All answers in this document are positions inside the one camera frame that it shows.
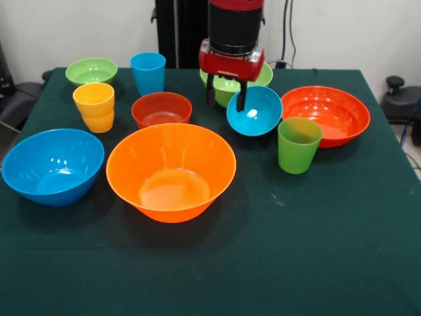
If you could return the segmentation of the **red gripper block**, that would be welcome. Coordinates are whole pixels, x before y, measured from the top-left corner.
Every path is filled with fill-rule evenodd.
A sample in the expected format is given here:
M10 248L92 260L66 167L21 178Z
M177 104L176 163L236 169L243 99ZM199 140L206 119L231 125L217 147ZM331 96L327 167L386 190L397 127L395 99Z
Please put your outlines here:
M236 111L244 111L247 82L254 82L259 77L263 63L263 49L255 48L250 54L244 56L224 55L213 50L209 40L204 39L199 49L199 66L202 71L208 73L207 104L211 107L215 104L214 75L234 77L240 83Z

